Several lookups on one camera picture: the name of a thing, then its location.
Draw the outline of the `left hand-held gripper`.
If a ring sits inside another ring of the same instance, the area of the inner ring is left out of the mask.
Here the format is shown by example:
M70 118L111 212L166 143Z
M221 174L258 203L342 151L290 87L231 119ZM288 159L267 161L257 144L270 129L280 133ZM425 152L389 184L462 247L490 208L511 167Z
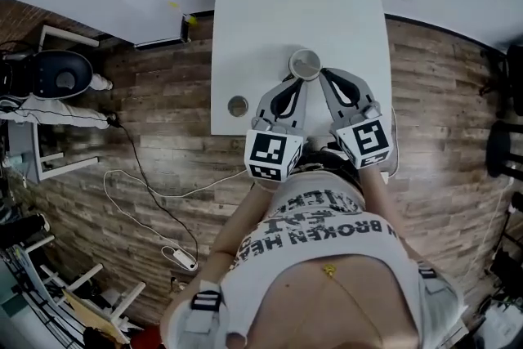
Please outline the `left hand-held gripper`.
M306 141L307 85L292 78L260 99L247 131L244 164L255 180L284 182L302 155Z

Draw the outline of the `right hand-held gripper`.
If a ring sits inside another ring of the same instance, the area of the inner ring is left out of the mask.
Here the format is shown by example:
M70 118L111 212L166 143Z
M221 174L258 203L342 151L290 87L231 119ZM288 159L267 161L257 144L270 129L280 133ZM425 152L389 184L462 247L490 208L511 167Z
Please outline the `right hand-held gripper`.
M320 71L320 86L333 118L330 132L356 169L389 159L391 134L384 126L380 105L369 85L343 69ZM348 116L348 110L358 110Z

